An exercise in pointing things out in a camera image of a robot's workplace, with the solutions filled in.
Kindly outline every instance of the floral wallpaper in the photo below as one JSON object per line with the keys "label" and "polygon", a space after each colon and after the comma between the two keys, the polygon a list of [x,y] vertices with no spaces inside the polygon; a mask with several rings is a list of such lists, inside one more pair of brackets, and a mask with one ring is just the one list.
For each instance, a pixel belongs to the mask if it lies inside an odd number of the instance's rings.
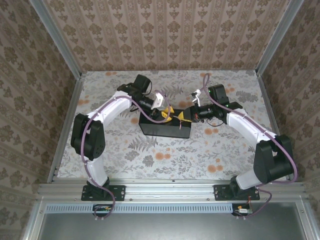
{"label": "floral wallpaper", "polygon": [[75,79],[28,0],[0,1],[0,239],[20,239]]}
{"label": "floral wallpaper", "polygon": [[262,78],[320,220],[320,1],[304,1]]}
{"label": "floral wallpaper", "polygon": [[[223,84],[231,102],[239,102],[249,115],[270,128],[268,114],[254,70],[208,71],[209,86]],[[165,92],[174,109],[192,106],[191,93],[201,88],[206,72],[92,71],[83,84],[75,115],[87,114],[108,100],[121,84],[131,83],[137,74],[152,81],[153,90]],[[201,104],[210,101],[203,93]],[[122,112],[104,129],[104,168],[113,179],[229,180],[253,167],[255,149],[235,129],[221,125],[192,123],[189,139],[146,136],[139,127],[139,111]],[[221,122],[210,121],[212,125]],[[86,178],[83,163],[70,145],[72,127],[59,166],[59,178]]]}
{"label": "floral wallpaper", "polygon": [[255,69],[289,0],[45,0],[82,71]]}

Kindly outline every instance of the patterned wallpaper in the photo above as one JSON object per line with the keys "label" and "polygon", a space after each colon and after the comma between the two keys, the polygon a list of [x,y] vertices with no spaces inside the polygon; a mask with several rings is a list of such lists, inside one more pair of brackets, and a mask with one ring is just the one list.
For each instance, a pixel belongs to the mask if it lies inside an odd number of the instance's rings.
{"label": "patterned wallpaper", "polygon": [[75,79],[28,0],[0,1],[0,239],[47,181]]}
{"label": "patterned wallpaper", "polygon": [[45,0],[82,71],[255,69],[289,0]]}
{"label": "patterned wallpaper", "polygon": [[262,78],[320,220],[320,1],[304,1]]}

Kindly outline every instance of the table surface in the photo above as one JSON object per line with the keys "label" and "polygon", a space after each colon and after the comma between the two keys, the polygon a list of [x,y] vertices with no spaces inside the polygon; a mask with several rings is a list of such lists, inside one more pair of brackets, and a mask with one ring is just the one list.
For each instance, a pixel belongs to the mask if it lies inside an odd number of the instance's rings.
{"label": "table surface", "polygon": [[[262,126],[271,129],[265,103],[254,70],[180,71],[93,71],[88,72],[75,115],[87,114],[108,100],[121,84],[138,74],[148,77],[154,90],[162,90],[176,109],[191,106],[191,93],[202,87],[223,84],[230,102],[240,103]],[[203,93],[201,104],[210,101]],[[112,179],[229,180],[253,167],[255,150],[235,129],[223,124],[192,123],[190,138],[145,136],[139,125],[139,111],[122,112],[105,130],[104,168]],[[213,119],[211,124],[220,124]],[[80,156],[70,145],[71,130],[59,166],[59,178],[86,178]]]}

